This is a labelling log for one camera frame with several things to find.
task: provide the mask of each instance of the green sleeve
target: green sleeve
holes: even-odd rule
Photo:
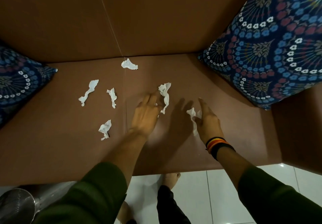
[[[41,211],[34,224],[113,224],[127,184],[112,163],[97,164],[57,203]]]
[[[255,166],[240,178],[238,195],[257,224],[322,220],[320,206]]]

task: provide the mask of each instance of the person's left hand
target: person's left hand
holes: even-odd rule
[[[145,136],[146,138],[151,134],[155,128],[158,115],[162,110],[162,105],[155,106],[155,102],[160,95],[159,91],[148,94],[143,101],[136,107],[132,126],[130,130],[134,130]]]

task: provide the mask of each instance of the blue floral pillow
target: blue floral pillow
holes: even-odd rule
[[[322,81],[322,0],[247,0],[198,58],[270,109]]]
[[[57,69],[0,46],[0,128],[55,72]]]

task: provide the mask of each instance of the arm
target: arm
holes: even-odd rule
[[[35,224],[113,224],[125,199],[135,163],[153,131],[162,107],[157,93],[135,109],[132,126],[101,163],[90,170],[56,204],[41,211]]]
[[[202,119],[195,118],[204,144],[213,137],[223,138],[220,120],[199,99]],[[322,208],[274,177],[255,167],[226,144],[211,150],[234,184],[240,201],[257,224],[315,223],[322,219]]]

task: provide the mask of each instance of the brown leather surface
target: brown leather surface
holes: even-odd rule
[[[101,0],[0,0],[0,39],[29,58],[120,57]]]
[[[322,174],[322,84],[273,105],[283,162]]]
[[[189,53],[212,43],[245,1],[0,0],[0,39],[43,62]]]
[[[220,164],[192,135],[186,110],[202,97],[218,115],[229,141],[256,165],[281,162],[272,113],[254,107],[193,55],[132,57],[138,70],[123,69],[122,58],[57,63],[54,79],[0,131],[0,185],[79,180],[130,127],[140,99],[171,82],[170,104],[161,114],[135,167],[135,175],[219,169]],[[85,106],[78,98],[99,79]],[[116,109],[107,89],[115,88]],[[101,124],[112,120],[110,139],[100,141]]]

